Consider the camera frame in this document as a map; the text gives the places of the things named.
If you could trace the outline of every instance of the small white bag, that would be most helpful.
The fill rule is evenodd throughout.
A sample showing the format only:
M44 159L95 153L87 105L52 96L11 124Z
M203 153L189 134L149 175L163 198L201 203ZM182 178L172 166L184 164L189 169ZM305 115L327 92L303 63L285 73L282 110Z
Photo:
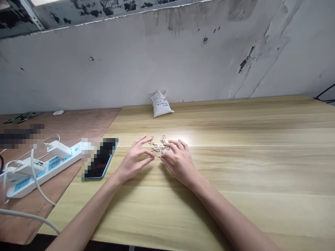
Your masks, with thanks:
M164 90L160 92L160 90L157 90L153 93L149 94L149 97L151 97L154 107L154 117L161 116L166 113L174 112L171 110L168 101L166 100L166 93L167 91Z

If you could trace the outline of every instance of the phone screen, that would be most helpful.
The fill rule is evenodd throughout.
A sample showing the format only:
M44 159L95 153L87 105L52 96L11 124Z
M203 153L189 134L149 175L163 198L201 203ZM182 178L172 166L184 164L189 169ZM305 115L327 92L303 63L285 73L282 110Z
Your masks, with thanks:
M97 150L97 154L95 154L93 161L91 161L91 164L88 166L87 173L85 173L86 178L103 178L116 145L117 143L114 138L104 139L104 142L102 142L102 145Z

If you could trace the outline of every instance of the white charger adapter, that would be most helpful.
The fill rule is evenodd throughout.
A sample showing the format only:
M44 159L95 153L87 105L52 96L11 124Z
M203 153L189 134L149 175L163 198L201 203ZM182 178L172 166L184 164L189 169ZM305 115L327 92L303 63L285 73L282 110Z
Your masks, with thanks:
M48 153L52 153L62 159L66 159L71 155L71 149L57 140L51 143L45 143L45 145L48 147Z
M24 174L32 174L32 170L31 170L31 161L30 161L30 157L25 159L25 160L18 160L17 161L19 163L19 166L17 168L15 168L15 170L13 171L13 173L24 173ZM34 169L35 169L35 173L39 174L40 172L44 171L44 162L40 161L38 159L34 159Z

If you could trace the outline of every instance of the blue power strip panel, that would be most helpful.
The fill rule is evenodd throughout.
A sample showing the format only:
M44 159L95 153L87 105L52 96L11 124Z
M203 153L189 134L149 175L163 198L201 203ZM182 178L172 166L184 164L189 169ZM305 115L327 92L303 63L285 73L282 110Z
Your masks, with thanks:
M49 160L49 164L50 164L51 162L55 161L56 159L58 159L57 156L56 156L56 157L53 157L51 160Z
M50 163L49 162L49 171L54 169L56 166L58 166L60 164L60 159L57 157L57 160Z
M19 182L16 184L14 192L20 190L21 188L25 187L26 185L29 184L30 181L30 176L28 178L25 178L23 181Z
M36 175L36 178L38 178L38 177L42 176L43 174L45 174L45 169L44 169L42 172L40 172L39 174L37 174L37 175Z

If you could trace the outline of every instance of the wooden table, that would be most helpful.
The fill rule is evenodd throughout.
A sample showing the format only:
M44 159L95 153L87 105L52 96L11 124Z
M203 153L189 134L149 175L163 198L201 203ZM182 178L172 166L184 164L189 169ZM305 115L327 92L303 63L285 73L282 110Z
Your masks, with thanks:
M120 143L106 178L132 142L188 143L201 175L284 250L335 246L335 108L304 96L171 104L153 117L152 106L122 108L104 137ZM48 220L60 229L106 181L76 175ZM54 235L43 225L39 231ZM167 250L229 250L220 229L193 193L157 158L124 183L93 240Z
M73 146L81 141L82 138L101 138L110 124L113 122L120 109L99 109L85 111L67 111L61 116L53 116L52 113L44 113L37 117L23 122L25 124L43 123L45 129L41 138L46 139L52 134L59 134L61 142L67 146ZM14 115L1 115L0 122L3 123ZM29 149L9 149L2 156L5 162L15 160L25 154ZM46 154L46 149L35 151L38 158ZM49 154L42 161L47 161L53 155ZM52 179L41 185L43 192L52 201L57 202L63 195L66 188L71 183L74 176L81 167L81 161L66 168ZM46 218L53 206L46 202L37 189L21 199L11 199L6 205L1 205L4 209L15 210L24 213L35 214ZM14 244L29 244L35 237L36 232L41 226L41 222L21 217L12 217L0 214L0 241Z

